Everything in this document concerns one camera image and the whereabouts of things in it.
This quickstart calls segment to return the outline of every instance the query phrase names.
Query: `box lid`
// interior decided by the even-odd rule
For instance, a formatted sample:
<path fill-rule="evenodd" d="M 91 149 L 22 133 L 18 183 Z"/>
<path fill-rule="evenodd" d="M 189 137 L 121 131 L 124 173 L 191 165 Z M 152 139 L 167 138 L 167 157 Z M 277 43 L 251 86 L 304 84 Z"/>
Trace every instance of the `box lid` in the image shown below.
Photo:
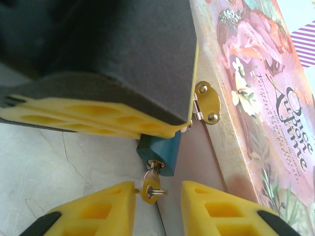
<path fill-rule="evenodd" d="M 207 129 L 228 191 L 315 234 L 315 101 L 277 2 L 191 4 L 197 80 L 221 99 Z"/>

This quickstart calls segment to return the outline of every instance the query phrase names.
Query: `teal padlock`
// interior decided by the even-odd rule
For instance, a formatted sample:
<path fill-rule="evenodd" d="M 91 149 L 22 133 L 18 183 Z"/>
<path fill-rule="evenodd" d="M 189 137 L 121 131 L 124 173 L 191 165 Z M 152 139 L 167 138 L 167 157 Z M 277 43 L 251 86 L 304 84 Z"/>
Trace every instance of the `teal padlock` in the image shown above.
<path fill-rule="evenodd" d="M 173 176 L 181 136 L 180 131 L 176 132 L 175 136 L 171 139 L 142 134 L 137 147 L 137 153 L 148 166 L 150 166 L 153 161 L 161 163 L 161 176 Z"/>

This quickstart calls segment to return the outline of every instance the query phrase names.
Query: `white flower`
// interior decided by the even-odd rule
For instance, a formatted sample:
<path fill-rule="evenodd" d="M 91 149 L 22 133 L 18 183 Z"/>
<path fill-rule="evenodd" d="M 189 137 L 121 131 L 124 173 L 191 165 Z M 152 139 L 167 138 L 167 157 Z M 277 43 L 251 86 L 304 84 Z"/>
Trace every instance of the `white flower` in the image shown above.
<path fill-rule="evenodd" d="M 238 72 L 240 72 L 241 76 L 245 76 L 244 66 L 241 64 L 241 61 L 239 58 L 236 58 L 235 61 L 232 63 L 232 66 L 234 69 Z"/>
<path fill-rule="evenodd" d="M 235 83 L 237 91 L 232 91 L 232 102 L 234 106 L 241 103 L 243 110 L 249 115 L 254 116 L 259 113 L 259 103 L 254 99 L 253 93 L 247 87 L 245 79 L 239 71 L 235 71 Z"/>

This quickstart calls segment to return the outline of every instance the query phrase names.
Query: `clamp jaw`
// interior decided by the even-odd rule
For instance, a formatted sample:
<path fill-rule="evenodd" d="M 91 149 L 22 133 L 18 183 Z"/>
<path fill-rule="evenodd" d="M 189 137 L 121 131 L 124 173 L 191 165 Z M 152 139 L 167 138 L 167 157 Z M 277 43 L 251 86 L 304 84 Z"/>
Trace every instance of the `clamp jaw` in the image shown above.
<path fill-rule="evenodd" d="M 131 236 L 136 191 L 123 182 L 61 205 L 20 236 Z M 192 181 L 181 206 L 185 236 L 299 236 L 269 208 Z"/>

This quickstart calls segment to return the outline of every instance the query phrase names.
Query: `white marble surface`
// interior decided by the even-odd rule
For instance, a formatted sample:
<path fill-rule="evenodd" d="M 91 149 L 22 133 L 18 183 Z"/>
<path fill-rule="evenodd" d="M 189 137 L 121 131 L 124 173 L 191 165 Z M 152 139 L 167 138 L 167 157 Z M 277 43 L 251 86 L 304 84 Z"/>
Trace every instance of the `white marble surface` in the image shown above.
<path fill-rule="evenodd" d="M 0 124 L 0 236 L 17 236 L 50 209 L 133 180 L 136 141 Z M 156 205 L 137 196 L 135 236 L 164 236 Z"/>

